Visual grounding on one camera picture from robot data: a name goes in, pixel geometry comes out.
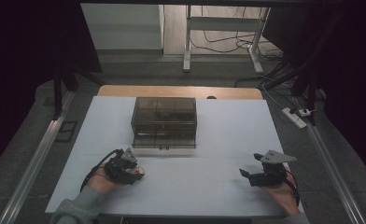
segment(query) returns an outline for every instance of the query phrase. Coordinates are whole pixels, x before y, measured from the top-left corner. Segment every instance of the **dark background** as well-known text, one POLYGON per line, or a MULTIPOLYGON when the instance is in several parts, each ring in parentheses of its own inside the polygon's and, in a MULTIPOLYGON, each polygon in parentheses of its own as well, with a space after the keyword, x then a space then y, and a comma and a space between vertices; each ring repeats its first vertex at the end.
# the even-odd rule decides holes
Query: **dark background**
MULTIPOLYGON (((289 23, 292 30, 307 29, 297 48, 308 44, 313 22, 289 23)), ((100 70, 79 3, 0 1, 0 155, 31 108, 36 87, 68 63, 100 70)), ((348 6, 318 66, 326 113, 366 163, 366 2, 348 6)))
POLYGON ((100 72, 79 2, 0 1, 0 155, 57 67, 100 72))

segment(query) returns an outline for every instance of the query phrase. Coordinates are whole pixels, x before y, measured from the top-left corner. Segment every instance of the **white table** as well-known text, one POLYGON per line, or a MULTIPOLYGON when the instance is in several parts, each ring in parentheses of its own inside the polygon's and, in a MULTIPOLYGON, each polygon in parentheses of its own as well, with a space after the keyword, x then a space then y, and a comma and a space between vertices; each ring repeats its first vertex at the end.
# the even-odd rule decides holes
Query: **white table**
MULTIPOLYGON (((49 201, 53 213, 74 199, 84 176, 108 152, 131 146, 134 97, 95 96, 49 201)), ((197 99, 197 148, 138 149, 145 176, 116 189, 103 214, 118 216, 274 217, 279 207, 241 177, 239 168, 260 173, 253 153, 283 152, 268 105, 263 100, 197 99)))

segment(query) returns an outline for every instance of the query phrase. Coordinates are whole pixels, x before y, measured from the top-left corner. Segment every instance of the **forearm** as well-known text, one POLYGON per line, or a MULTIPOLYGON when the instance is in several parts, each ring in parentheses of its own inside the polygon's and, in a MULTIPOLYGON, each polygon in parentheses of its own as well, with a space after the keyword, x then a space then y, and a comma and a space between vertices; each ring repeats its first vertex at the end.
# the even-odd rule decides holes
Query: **forearm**
POLYGON ((285 217, 283 219, 285 224, 310 224, 305 213, 299 213, 293 216, 285 217))
POLYGON ((50 223, 92 223, 99 215, 104 197, 99 191, 86 186, 75 200, 61 202, 50 223))

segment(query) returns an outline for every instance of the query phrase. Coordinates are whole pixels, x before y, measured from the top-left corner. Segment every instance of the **gray floor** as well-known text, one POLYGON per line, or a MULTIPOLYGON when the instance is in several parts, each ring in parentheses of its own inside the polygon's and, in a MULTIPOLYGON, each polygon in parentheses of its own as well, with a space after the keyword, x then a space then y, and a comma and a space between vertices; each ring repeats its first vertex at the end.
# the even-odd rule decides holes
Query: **gray floor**
MULTIPOLYGON (((105 62, 103 63, 104 73, 97 76, 108 84, 232 87, 237 78, 256 76, 248 57, 194 57, 189 74, 181 71, 182 57, 124 55, 122 58, 122 56, 112 53, 104 53, 100 55, 100 58, 105 62)), ((275 65, 276 62, 263 63, 266 71, 270 71, 275 65)), ((49 222, 49 215, 44 214, 49 197, 74 145, 92 97, 99 90, 99 86, 88 79, 82 76, 77 76, 77 79, 80 87, 65 119, 65 121, 77 123, 73 139, 66 142, 64 141, 66 140, 65 135, 57 136, 57 141, 53 143, 16 223, 49 222)), ((253 79, 240 83, 239 87, 257 87, 258 85, 259 80, 253 79)), ((287 88, 282 86, 277 90, 289 97, 287 88)), ((289 102, 280 95, 270 93, 283 106, 290 106, 289 102)), ((38 88, 31 112, 0 159, 0 215, 47 130, 53 114, 53 107, 50 103, 52 96, 51 82, 38 88)), ((293 162, 290 168, 298 177, 303 206, 311 222, 351 223, 317 155, 308 131, 298 130, 283 116, 280 112, 281 108, 269 100, 269 96, 266 94, 263 96, 268 101, 282 147, 287 154, 298 158, 298 161, 293 162)), ((327 120, 322 106, 322 103, 317 104, 317 127, 366 218, 366 167, 327 120)), ((116 223, 114 217, 101 217, 101 219, 102 223, 116 223)), ((279 219, 255 218, 253 223, 279 222, 279 219)))

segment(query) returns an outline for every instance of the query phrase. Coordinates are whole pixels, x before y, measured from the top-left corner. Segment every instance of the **wall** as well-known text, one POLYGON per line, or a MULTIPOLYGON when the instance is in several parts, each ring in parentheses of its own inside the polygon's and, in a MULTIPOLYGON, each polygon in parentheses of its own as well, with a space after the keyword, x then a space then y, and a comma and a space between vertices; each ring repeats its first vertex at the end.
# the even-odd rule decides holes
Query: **wall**
POLYGON ((81 4, 96 49, 162 49, 163 6, 81 4))

